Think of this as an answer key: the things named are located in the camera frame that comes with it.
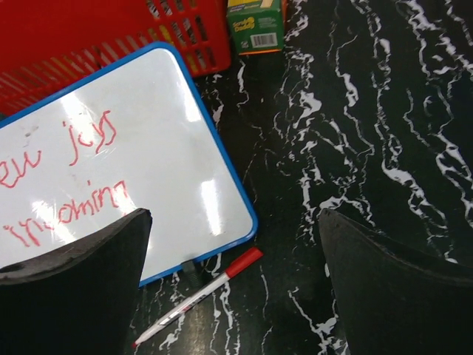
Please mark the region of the red capped marker pen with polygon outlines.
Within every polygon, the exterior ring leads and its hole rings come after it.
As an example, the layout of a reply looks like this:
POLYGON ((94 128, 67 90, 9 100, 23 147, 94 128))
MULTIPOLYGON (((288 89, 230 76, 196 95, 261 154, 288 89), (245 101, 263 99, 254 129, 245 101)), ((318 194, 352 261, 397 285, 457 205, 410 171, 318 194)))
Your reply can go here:
POLYGON ((244 254, 235 259, 229 267, 224 270, 218 277, 214 278, 208 285, 201 288, 198 292, 187 297, 184 301, 164 314, 156 322, 154 322, 148 329, 146 329, 133 343, 132 347, 136 348, 138 345, 151 339, 155 334, 162 331, 165 327, 170 325, 173 321, 181 317, 188 310, 193 308, 196 304, 204 300, 212 292, 217 290, 220 286, 228 282, 247 267, 251 266, 263 256, 260 249, 252 247, 244 254))

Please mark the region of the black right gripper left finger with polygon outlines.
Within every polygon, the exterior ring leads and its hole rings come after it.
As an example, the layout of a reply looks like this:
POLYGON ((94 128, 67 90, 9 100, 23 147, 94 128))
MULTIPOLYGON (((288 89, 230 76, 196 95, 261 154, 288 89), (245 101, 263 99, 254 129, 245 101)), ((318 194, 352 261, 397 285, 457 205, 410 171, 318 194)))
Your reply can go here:
POLYGON ((152 215, 1 268, 2 354, 122 354, 152 215))

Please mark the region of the blue framed whiteboard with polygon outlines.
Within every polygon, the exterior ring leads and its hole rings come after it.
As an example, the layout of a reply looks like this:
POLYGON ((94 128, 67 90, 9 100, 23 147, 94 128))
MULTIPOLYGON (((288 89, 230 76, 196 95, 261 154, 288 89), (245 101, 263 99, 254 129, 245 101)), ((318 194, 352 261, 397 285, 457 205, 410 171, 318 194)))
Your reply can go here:
POLYGON ((135 209, 141 284, 250 240, 256 213, 177 50, 151 44, 1 122, 1 265, 135 209))

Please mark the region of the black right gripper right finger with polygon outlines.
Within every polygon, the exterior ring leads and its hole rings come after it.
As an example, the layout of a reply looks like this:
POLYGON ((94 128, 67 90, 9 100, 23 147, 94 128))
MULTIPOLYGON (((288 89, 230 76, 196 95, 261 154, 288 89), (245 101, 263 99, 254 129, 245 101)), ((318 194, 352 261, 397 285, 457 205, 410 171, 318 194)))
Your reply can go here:
POLYGON ((319 234, 350 353, 472 353, 472 267, 333 209, 321 211, 319 234))

